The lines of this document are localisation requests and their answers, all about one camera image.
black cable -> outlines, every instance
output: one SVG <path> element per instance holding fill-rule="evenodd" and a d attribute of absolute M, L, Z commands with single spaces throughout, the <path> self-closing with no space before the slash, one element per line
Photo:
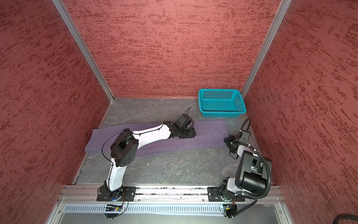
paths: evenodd
<path fill-rule="evenodd" d="M 244 127 L 245 127 L 245 124 L 248 122 L 248 125 L 247 125 L 247 128 L 246 128 L 246 131 L 248 132 L 248 129 L 250 128 L 251 126 L 251 119 L 250 118 L 247 118 L 244 123 L 242 123 L 241 125 L 241 129 L 240 129 L 240 133 L 237 135 L 236 139 L 233 141 L 233 142 L 236 142 L 238 141 L 238 139 L 242 136 L 242 130 L 244 130 Z"/>
<path fill-rule="evenodd" d="M 105 146 L 105 144 L 107 143 L 108 140 L 110 140 L 112 137 L 114 137 L 114 136 L 116 136 L 116 135 L 118 135 L 118 134 L 121 134 L 121 133 L 132 134 L 132 133 L 130 133 L 130 132 L 120 132 L 120 133 L 114 134 L 114 135 L 112 135 L 109 139 L 107 139 L 107 140 L 103 143 L 103 145 L 102 145 L 102 149 L 101 149 L 102 155 L 103 155 L 103 157 L 105 157 L 108 161 L 110 161 L 110 162 L 112 163 L 112 165 L 114 165 L 113 162 L 112 162 L 112 160 L 108 159 L 108 158 L 103 154 L 103 147 Z"/>
<path fill-rule="evenodd" d="M 158 128 L 158 129 L 155 129 L 155 130 L 151 130 L 151 131 L 147 131 L 147 132 L 143 132 L 143 133 L 139 133 L 139 134 L 136 134 L 136 135 L 142 135 L 142 134 L 145 134 L 145 133 L 149 133 L 149 132 L 154 132 L 154 131 L 158 131 L 158 130 L 160 130 L 162 127 L 163 127 L 163 125 L 164 125 L 164 122 L 161 124 L 161 126 Z"/>
<path fill-rule="evenodd" d="M 251 202 L 250 204 L 248 204 L 246 207 L 243 207 L 242 209 L 240 209 L 239 211 L 237 211 L 236 214 L 234 214 L 232 217 L 235 217 L 237 216 L 238 214 L 246 211 L 247 209 L 251 208 L 254 204 L 256 204 L 257 202 L 257 199 L 254 199 L 254 198 L 251 198 L 251 197 L 248 197 L 248 196 L 245 196 L 245 195 L 240 195 L 240 197 L 244 197 L 244 198 L 248 198 L 248 199 L 253 199 L 253 202 Z"/>
<path fill-rule="evenodd" d="M 128 199 L 127 199 L 126 197 L 124 197 L 124 200 L 127 200 L 127 207 L 126 207 L 126 209 L 125 209 L 121 214 L 117 215 L 116 217 L 122 215 L 122 214 L 127 210 L 127 208 L 128 208 L 129 201 L 128 201 Z"/>
<path fill-rule="evenodd" d="M 338 224 L 340 220 L 344 220 L 344 219 L 358 221 L 358 216 L 352 214 L 339 214 L 335 217 L 332 224 Z"/>
<path fill-rule="evenodd" d="M 190 110 L 191 107 L 189 107 L 186 111 L 184 111 L 183 114 L 185 114 L 185 112 L 187 112 L 187 114 L 189 113 L 189 110 Z"/>
<path fill-rule="evenodd" d="M 231 156 L 231 158 L 233 158 L 233 159 L 237 159 L 237 158 L 239 158 L 239 155 L 238 154 L 236 154 L 236 158 L 234 158 L 234 157 L 232 157 L 232 155 L 231 155 L 231 151 L 229 150 L 229 155 Z"/>

blue plastic basket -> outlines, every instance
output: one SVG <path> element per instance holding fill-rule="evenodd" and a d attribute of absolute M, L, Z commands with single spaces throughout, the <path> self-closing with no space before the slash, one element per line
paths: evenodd
<path fill-rule="evenodd" d="M 241 93 L 235 89 L 200 89 L 198 98 L 204 117 L 235 118 L 246 113 Z"/>

white robotic arm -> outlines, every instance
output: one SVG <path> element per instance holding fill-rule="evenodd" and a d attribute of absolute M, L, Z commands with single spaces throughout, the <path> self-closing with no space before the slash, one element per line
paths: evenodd
<path fill-rule="evenodd" d="M 154 128 L 149 128 L 141 131 L 133 131 L 133 136 L 138 140 L 138 148 L 145 146 L 146 144 L 162 140 L 168 139 L 170 137 L 171 131 L 167 125 L 159 125 Z M 112 164 L 115 164 L 115 158 L 111 159 Z M 122 187 L 122 180 L 124 176 L 124 172 L 127 168 L 125 166 L 112 166 L 111 171 L 108 175 L 108 179 L 106 180 L 108 188 L 110 191 L 115 191 Z"/>
<path fill-rule="evenodd" d="M 111 169 L 104 185 L 100 187 L 97 201 L 116 201 L 122 196 L 122 180 L 127 166 L 134 160 L 137 150 L 146 144 L 172 137 L 194 138 L 194 121 L 182 114 L 175 122 L 141 131 L 124 129 L 111 145 Z"/>

